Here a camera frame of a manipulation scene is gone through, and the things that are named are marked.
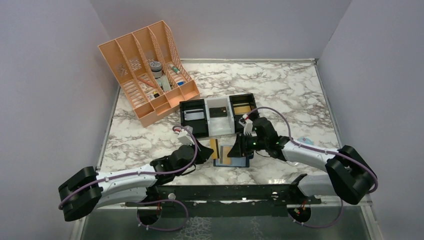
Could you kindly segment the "blue leather card holder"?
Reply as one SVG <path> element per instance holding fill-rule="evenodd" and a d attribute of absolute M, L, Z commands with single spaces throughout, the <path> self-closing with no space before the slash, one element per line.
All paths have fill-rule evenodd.
<path fill-rule="evenodd" d="M 249 168 L 250 160 L 254 158 L 254 155 L 245 156 L 245 157 L 231 157 L 231 165 L 221 165 L 219 164 L 220 151 L 221 151 L 221 146 L 219 147 L 219 159 L 213 160 L 214 167 Z"/>

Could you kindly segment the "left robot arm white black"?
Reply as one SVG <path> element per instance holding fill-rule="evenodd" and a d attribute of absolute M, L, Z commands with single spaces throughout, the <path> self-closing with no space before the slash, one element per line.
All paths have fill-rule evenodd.
<path fill-rule="evenodd" d="M 213 153 L 197 143 L 182 145 L 170 155 L 129 170 L 96 172 L 93 166 L 84 167 L 58 187 L 59 209 L 64 220 L 72 222 L 100 207 L 143 201 L 149 188 L 183 176 L 186 169 L 205 163 Z"/>

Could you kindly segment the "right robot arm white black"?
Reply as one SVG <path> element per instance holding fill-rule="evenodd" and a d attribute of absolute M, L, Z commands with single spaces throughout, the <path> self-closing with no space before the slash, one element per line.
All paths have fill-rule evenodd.
<path fill-rule="evenodd" d="M 265 117 L 246 120 L 244 127 L 255 135 L 238 133 L 227 156 L 250 157 L 255 151 L 266 151 L 270 157 L 284 162 L 301 163 L 323 171 L 320 175 L 299 176 L 291 183 L 292 194 L 299 199 L 311 196 L 338 196 L 356 205 L 377 186 L 377 176 L 351 146 L 341 149 L 314 147 L 278 135 Z"/>

